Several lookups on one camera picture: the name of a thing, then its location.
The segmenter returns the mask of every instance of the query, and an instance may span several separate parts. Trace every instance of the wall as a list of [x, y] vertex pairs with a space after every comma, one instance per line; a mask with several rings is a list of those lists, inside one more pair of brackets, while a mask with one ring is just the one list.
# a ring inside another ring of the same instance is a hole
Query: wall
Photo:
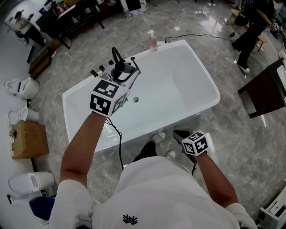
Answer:
[[36, 218], [29, 205], [10, 205], [6, 197], [11, 194], [8, 179], [19, 173], [32, 172], [31, 160], [12, 160], [8, 138], [9, 108], [22, 109], [26, 100], [15, 97], [4, 90], [8, 79], [25, 79], [29, 65], [26, 63], [31, 46], [25, 47], [14, 33], [7, 33], [7, 27], [0, 24], [0, 226], [3, 229], [39, 229], [40, 219]]

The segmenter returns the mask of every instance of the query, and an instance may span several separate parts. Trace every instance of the person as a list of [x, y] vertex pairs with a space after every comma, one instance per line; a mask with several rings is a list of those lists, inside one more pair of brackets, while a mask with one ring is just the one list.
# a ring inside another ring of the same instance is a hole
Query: person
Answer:
[[207, 153], [196, 161], [210, 195], [186, 168], [170, 160], [174, 151], [167, 154], [169, 159], [157, 156], [156, 145], [166, 136], [163, 132], [154, 135], [124, 168], [114, 195], [94, 205], [87, 174], [105, 120], [91, 113], [64, 153], [51, 229], [257, 229]]
[[56, 16], [58, 16], [64, 12], [64, 9], [62, 7], [60, 7], [56, 2], [52, 3], [52, 10]]
[[230, 4], [230, 6], [237, 10], [241, 10], [241, 0], [235, 0], [233, 4]]
[[22, 12], [18, 11], [15, 15], [15, 27], [18, 32], [23, 34], [38, 43], [40, 46], [44, 47], [45, 39], [42, 37], [41, 33], [32, 25], [30, 22], [31, 18], [25, 19], [22, 17]]
[[251, 16], [249, 28], [247, 32], [241, 35], [232, 43], [234, 49], [240, 53], [237, 65], [245, 72], [250, 73], [247, 65], [247, 59], [251, 51], [254, 49], [258, 36], [270, 26], [273, 32], [276, 29], [273, 27], [274, 18], [274, 3], [273, 0], [253, 0], [251, 5]]

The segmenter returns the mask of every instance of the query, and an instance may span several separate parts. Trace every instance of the black pants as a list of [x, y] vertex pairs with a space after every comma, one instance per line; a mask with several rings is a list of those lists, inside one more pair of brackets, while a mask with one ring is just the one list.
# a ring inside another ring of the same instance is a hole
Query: black pants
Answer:
[[32, 39], [42, 47], [44, 47], [45, 45], [44, 38], [42, 37], [41, 33], [35, 28], [35, 26], [32, 26], [28, 29], [28, 31], [25, 33], [25, 37]]
[[249, 29], [232, 43], [236, 50], [239, 52], [241, 51], [240, 57], [237, 61], [239, 65], [247, 64], [247, 59], [255, 47], [257, 38], [264, 29], [264, 27], [252, 24], [252, 22], [250, 22]]
[[141, 150], [141, 153], [134, 159], [133, 162], [139, 161], [140, 159], [146, 157], [155, 157], [157, 156], [156, 153], [156, 145], [154, 142], [149, 141]]

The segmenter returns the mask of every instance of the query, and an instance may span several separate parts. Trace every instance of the fiducial marker cube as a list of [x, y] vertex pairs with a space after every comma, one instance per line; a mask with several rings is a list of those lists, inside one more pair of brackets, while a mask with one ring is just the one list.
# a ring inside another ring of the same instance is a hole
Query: fiducial marker cube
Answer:
[[202, 131], [197, 131], [191, 136], [183, 139], [182, 144], [185, 153], [192, 156], [198, 156], [209, 148], [206, 135]]
[[90, 109], [105, 117], [110, 117], [123, 106], [130, 90], [111, 81], [95, 77], [90, 96]]

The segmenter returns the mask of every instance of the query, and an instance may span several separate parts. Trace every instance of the white t-shirt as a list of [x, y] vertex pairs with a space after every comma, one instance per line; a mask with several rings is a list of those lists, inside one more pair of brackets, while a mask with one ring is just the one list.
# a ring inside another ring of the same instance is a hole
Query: white t-shirt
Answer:
[[94, 205], [79, 182], [60, 183], [52, 229], [257, 229], [240, 204], [216, 204], [186, 170], [165, 157], [128, 165], [114, 195]]
[[31, 22], [29, 22], [27, 19], [21, 17], [20, 20], [15, 22], [15, 29], [17, 31], [20, 31], [21, 34], [25, 35], [27, 33], [27, 31], [29, 30], [29, 28], [31, 28], [33, 25], [31, 24]]

